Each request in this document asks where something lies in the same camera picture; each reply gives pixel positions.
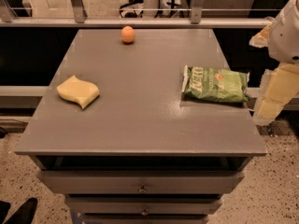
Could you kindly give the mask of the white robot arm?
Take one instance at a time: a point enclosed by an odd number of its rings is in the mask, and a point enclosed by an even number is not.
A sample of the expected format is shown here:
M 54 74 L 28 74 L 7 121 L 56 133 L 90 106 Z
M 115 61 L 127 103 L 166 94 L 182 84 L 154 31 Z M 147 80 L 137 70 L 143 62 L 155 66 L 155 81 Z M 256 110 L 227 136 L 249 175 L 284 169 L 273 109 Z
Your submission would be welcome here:
M 266 69 L 260 83 L 260 95 L 254 106 L 256 125 L 273 122 L 286 104 L 299 92 L 299 0 L 289 0 L 283 9 L 249 44 L 268 47 L 269 57 L 278 61 L 274 71 Z

